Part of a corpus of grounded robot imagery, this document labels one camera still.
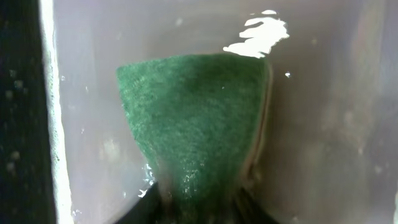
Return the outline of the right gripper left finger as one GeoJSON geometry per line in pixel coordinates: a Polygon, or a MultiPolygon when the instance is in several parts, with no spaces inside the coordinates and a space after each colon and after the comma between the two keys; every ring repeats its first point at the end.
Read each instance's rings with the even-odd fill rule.
{"type": "Polygon", "coordinates": [[[155,182],[147,189],[145,196],[140,198],[115,224],[156,224],[161,218],[159,186],[155,182]]]}

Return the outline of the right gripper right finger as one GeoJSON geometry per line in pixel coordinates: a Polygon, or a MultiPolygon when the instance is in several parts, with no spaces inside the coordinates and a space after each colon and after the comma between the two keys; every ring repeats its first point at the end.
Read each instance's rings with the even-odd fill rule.
{"type": "Polygon", "coordinates": [[[279,224],[251,197],[245,188],[240,188],[233,196],[233,212],[241,224],[279,224]]]}

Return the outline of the green scrubbing sponge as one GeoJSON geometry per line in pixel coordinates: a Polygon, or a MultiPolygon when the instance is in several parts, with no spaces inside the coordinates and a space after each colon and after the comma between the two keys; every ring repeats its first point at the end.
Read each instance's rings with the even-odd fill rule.
{"type": "Polygon", "coordinates": [[[263,58],[191,54],[116,70],[134,140],[182,216],[223,204],[257,152],[271,83],[263,58]]]}

